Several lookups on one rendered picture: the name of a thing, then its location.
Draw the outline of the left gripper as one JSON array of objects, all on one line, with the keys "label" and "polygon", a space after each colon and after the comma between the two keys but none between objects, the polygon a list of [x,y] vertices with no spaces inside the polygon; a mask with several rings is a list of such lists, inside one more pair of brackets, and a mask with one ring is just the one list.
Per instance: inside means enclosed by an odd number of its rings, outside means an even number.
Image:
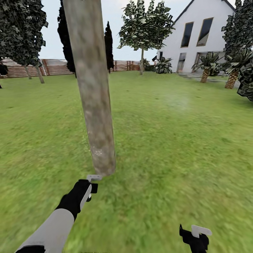
[{"label": "left gripper", "polygon": [[91,193],[97,193],[98,184],[92,184]]}]

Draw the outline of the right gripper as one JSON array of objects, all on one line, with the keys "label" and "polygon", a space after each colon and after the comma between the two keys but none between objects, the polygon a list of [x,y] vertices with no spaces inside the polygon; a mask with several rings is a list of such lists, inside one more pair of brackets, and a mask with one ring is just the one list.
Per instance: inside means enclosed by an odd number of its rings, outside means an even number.
[{"label": "right gripper", "polygon": [[180,228],[180,236],[183,236],[183,242],[192,247],[193,244],[200,244],[205,250],[208,250],[209,238],[206,235],[199,235],[199,238],[194,237],[190,231]]}]

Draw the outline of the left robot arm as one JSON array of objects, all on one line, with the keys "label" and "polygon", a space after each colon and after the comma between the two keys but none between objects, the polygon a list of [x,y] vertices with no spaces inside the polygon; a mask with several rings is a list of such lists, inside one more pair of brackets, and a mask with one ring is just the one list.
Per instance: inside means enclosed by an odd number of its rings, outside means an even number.
[{"label": "left robot arm", "polygon": [[98,174],[87,175],[87,181],[78,181],[73,189],[63,195],[60,204],[46,221],[30,236],[15,253],[62,253],[70,230],[91,193],[97,193]]}]

